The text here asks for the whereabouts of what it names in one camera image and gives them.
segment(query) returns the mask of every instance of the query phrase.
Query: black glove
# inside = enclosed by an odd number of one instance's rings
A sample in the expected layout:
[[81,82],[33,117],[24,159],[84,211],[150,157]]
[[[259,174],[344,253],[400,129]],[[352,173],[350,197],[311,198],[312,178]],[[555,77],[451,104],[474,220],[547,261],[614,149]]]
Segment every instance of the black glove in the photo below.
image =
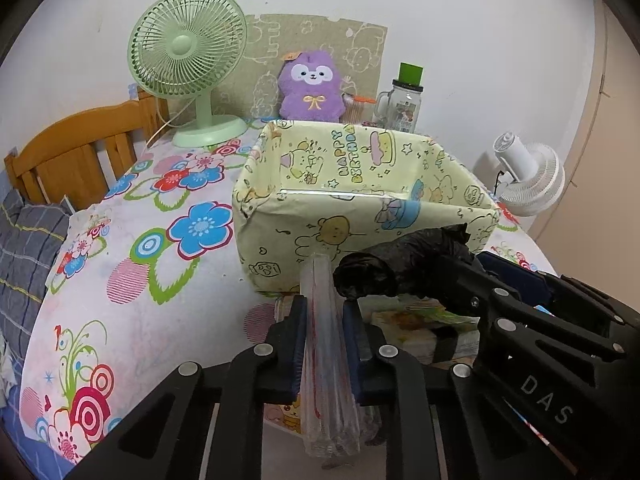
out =
[[466,224],[459,224],[422,229],[392,242],[347,254],[334,270],[335,288],[348,300],[369,294],[434,298],[437,284],[433,283],[432,275],[439,256],[479,264],[465,245],[468,240]]

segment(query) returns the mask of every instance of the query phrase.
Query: brown fabric backdrop with drawings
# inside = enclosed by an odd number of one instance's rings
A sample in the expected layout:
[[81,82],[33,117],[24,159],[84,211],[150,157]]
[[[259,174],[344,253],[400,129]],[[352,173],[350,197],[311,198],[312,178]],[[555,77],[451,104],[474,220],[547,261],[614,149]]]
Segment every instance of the brown fabric backdrop with drawings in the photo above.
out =
[[[318,48],[332,54],[342,77],[343,91],[376,97],[386,27],[355,20],[332,22],[324,16],[303,14],[250,15],[246,20],[244,56],[236,69],[213,89],[214,113],[277,116],[282,100],[278,90],[282,56]],[[170,102],[172,112],[182,106]],[[193,118],[193,111],[187,110],[177,122]],[[364,119],[370,120],[370,111]]]

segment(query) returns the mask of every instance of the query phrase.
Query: yellow bow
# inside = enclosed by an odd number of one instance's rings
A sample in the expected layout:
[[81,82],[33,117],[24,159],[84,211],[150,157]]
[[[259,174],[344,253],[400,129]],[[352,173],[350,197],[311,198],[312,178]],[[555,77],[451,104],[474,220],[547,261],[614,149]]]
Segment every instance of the yellow bow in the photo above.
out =
[[313,95],[305,95],[302,99],[305,103],[311,103],[307,110],[311,110],[315,108],[316,110],[321,110],[322,108],[318,103],[324,103],[326,98],[323,95],[319,95],[318,97],[314,97]]

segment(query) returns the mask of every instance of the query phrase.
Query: fan center cap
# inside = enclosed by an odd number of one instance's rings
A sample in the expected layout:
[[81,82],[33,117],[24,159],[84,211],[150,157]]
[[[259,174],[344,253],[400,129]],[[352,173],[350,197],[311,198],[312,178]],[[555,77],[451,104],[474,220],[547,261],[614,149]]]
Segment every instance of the fan center cap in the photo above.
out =
[[193,46],[193,40],[186,34],[176,36],[171,42],[171,51],[175,56],[184,56]]

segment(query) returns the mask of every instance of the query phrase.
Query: green desk fan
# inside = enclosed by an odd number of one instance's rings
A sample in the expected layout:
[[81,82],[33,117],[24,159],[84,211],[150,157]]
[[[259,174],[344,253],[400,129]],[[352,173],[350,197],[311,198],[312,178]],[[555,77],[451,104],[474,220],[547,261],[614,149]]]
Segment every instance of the green desk fan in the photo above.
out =
[[211,89],[235,68],[245,44],[246,20],[234,0],[158,0],[140,17],[128,52],[136,82],[156,97],[196,102],[196,119],[176,129],[176,146],[210,146],[246,131],[242,119],[211,110]]

